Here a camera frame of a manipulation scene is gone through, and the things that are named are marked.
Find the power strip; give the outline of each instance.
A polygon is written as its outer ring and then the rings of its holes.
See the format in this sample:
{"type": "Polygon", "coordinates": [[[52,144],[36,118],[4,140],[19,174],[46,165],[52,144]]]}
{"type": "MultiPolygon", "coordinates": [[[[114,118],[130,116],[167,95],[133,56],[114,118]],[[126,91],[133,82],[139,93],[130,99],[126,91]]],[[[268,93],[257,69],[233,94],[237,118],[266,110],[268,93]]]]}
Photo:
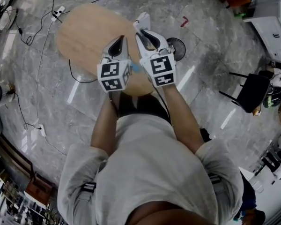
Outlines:
{"type": "Polygon", "coordinates": [[[53,11],[53,17],[51,18],[51,20],[53,22],[55,22],[57,20],[57,18],[62,15],[62,12],[65,10],[66,8],[64,6],[61,6],[58,10],[57,13],[55,13],[55,11],[53,11]]]}

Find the red object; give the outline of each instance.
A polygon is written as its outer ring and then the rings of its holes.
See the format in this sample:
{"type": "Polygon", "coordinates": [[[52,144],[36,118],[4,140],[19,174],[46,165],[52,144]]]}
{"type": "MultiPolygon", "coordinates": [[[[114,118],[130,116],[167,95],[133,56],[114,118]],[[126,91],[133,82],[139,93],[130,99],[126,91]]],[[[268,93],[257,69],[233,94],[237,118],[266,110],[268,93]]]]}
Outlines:
{"type": "Polygon", "coordinates": [[[183,16],[183,18],[185,19],[185,21],[183,24],[181,24],[181,26],[180,26],[181,28],[184,27],[188,23],[188,19],[185,16],[183,16]]]}

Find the table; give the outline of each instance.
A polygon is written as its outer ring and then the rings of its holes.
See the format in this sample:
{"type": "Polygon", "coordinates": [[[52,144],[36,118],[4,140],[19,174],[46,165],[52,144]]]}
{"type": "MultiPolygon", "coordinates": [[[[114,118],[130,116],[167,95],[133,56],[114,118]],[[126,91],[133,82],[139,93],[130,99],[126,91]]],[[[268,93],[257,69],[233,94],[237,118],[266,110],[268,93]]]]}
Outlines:
{"type": "Polygon", "coordinates": [[[131,96],[151,93],[153,86],[138,65],[140,58],[133,23],[112,11],[93,3],[74,8],[58,31],[57,47],[73,64],[97,75],[103,48],[120,35],[127,37],[133,61],[132,75],[124,92],[131,96]]]}

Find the white cable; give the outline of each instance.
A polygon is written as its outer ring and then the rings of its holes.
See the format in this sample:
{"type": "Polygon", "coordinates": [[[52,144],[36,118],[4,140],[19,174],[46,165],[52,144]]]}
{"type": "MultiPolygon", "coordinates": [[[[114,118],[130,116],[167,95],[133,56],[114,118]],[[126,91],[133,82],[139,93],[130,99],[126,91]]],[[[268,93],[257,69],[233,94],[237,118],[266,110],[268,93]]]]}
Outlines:
{"type": "MultiPolygon", "coordinates": [[[[42,49],[41,58],[39,60],[39,66],[38,66],[38,71],[37,71],[37,87],[38,87],[38,75],[39,75],[39,70],[40,70],[41,64],[42,64],[44,48],[45,48],[45,45],[46,45],[46,42],[47,42],[47,39],[48,39],[48,36],[49,36],[49,31],[50,31],[50,27],[51,27],[52,23],[53,23],[53,21],[51,22],[51,24],[49,26],[48,33],[47,33],[47,36],[46,36],[46,40],[44,42],[44,46],[43,46],[43,49],[42,49]]],[[[37,88],[36,88],[36,107],[37,107],[37,88]]]]}

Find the marble floor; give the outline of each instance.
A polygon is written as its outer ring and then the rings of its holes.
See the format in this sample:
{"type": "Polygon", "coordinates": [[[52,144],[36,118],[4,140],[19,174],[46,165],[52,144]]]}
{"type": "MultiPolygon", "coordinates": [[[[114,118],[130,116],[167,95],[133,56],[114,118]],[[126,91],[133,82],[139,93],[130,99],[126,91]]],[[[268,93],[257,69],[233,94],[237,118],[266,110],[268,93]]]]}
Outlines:
{"type": "MultiPolygon", "coordinates": [[[[55,0],[54,8],[63,5],[70,10],[92,1],[55,0]]],[[[253,117],[218,92],[239,91],[242,81],[229,71],[253,73],[263,64],[266,52],[252,27],[234,18],[219,0],[102,0],[98,4],[132,21],[146,11],[151,16],[152,30],[185,42],[186,56],[177,63],[181,93],[199,124],[213,138],[227,142],[239,166],[253,171],[270,141],[281,133],[277,108],[263,108],[259,117],[253,117]],[[189,22],[181,28],[183,16],[189,22]]],[[[51,10],[52,0],[14,0],[12,5],[19,8],[17,24],[26,41],[39,30],[40,19],[51,10]]],[[[97,82],[79,84],[73,99],[69,99],[75,80],[55,45],[59,22],[52,24],[44,46],[50,23],[48,15],[31,46],[20,40],[15,24],[0,34],[0,83],[15,84],[26,121],[44,124],[48,142],[39,130],[24,130],[16,99],[0,108],[0,116],[3,135],[32,161],[36,171],[58,186],[70,145],[90,143],[104,93],[97,82]]],[[[73,71],[82,80],[93,78],[75,64],[73,71]]]]}

